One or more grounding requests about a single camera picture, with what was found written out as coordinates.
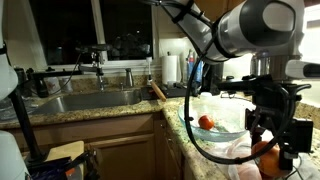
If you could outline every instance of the robotic arm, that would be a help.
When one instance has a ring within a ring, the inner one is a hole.
[[[268,129],[274,138],[260,151],[244,158],[225,159],[212,156],[196,143],[189,116],[189,95],[197,65],[188,82],[185,97],[185,122],[190,140],[207,159],[221,164],[241,164],[280,146],[280,169],[291,170],[292,159],[299,152],[311,151],[312,121],[294,119],[297,92],[310,85],[291,84],[291,77],[317,76],[314,66],[303,68],[298,47],[302,41],[304,2],[301,0],[247,0],[211,23],[193,0],[144,0],[161,6],[194,45],[199,59],[215,65],[247,53],[254,54],[251,68],[265,68],[265,74],[243,77],[240,81],[227,80],[216,84],[219,90],[241,91],[251,95],[256,105],[246,112],[246,129],[250,130],[252,146],[261,141]]]

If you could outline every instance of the faucet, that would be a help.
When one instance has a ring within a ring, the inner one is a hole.
[[[93,62],[92,62],[92,67],[82,66],[82,64],[80,64],[78,66],[79,71],[95,72],[96,73],[97,85],[98,85],[98,88],[100,89],[100,91],[104,91],[105,86],[107,84],[103,79],[103,71],[102,71],[102,67],[101,67],[102,63],[100,61],[100,52],[104,51],[104,50],[105,49],[101,45],[81,48],[80,51],[82,53],[91,52],[91,58],[93,59]]]

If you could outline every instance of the soap dispenser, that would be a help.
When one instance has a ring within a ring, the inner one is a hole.
[[[131,73],[131,68],[126,68],[126,82],[125,82],[126,87],[133,87],[134,82],[133,82],[133,77]]]

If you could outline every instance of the granite countertop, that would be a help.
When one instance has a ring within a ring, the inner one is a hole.
[[[207,179],[227,179],[227,176],[219,169],[216,163],[213,163],[204,158],[190,142],[187,132],[180,120],[178,119],[178,107],[184,104],[184,98],[170,98],[166,102],[160,100],[141,101],[135,105],[118,106],[99,108],[91,110],[71,111],[65,113],[57,113],[51,115],[30,115],[30,122],[32,126],[42,126],[50,124],[59,124],[64,122],[75,121],[89,121],[99,118],[117,117],[125,115],[136,115],[163,111],[168,124],[176,136],[177,143],[180,146],[185,158],[187,159],[194,176],[199,180]],[[20,125],[17,120],[0,122],[0,129],[19,128]],[[314,164],[320,169],[320,130],[313,131],[313,145],[311,159]],[[197,139],[197,143],[206,151],[212,152],[218,143],[212,143]]]

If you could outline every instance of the window frame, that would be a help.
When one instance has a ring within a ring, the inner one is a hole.
[[[97,36],[97,43],[98,44],[105,44],[105,34],[104,34],[104,27],[103,27],[103,21],[102,21],[102,15],[101,15],[101,8],[100,8],[100,2],[99,0],[90,0],[91,1],[91,7],[92,7],[92,13],[93,13],[93,18],[94,18],[94,24],[95,24],[95,30],[96,30],[96,36]],[[75,66],[75,64],[70,64],[70,65],[48,65],[47,61],[44,56],[44,51],[43,47],[40,42],[40,37],[37,31],[37,28],[35,26],[34,18],[32,15],[32,10],[30,3],[28,1],[28,9],[31,12],[32,17],[32,22],[30,23],[30,26],[33,27],[32,32],[33,36],[37,37],[35,38],[36,41],[40,44],[38,48],[41,48],[41,51],[38,51],[40,53],[41,58],[38,63],[40,64],[40,69],[47,69],[49,66],[56,69],[56,70],[72,70]],[[152,16],[152,34],[153,34],[153,61],[151,63],[151,70],[159,70],[161,65],[160,65],[160,58],[159,58],[159,34],[158,31],[156,30],[156,23],[157,23],[157,9],[153,6],[150,6],[151,8],[151,16]],[[133,69],[133,71],[146,71],[147,67],[147,62],[145,59],[141,60],[120,60],[120,61],[108,61],[108,56],[107,52],[104,51],[101,53],[101,57],[103,59],[103,64],[101,67],[103,70],[109,70],[110,73],[117,73],[117,72],[122,72],[124,68],[130,67]]]

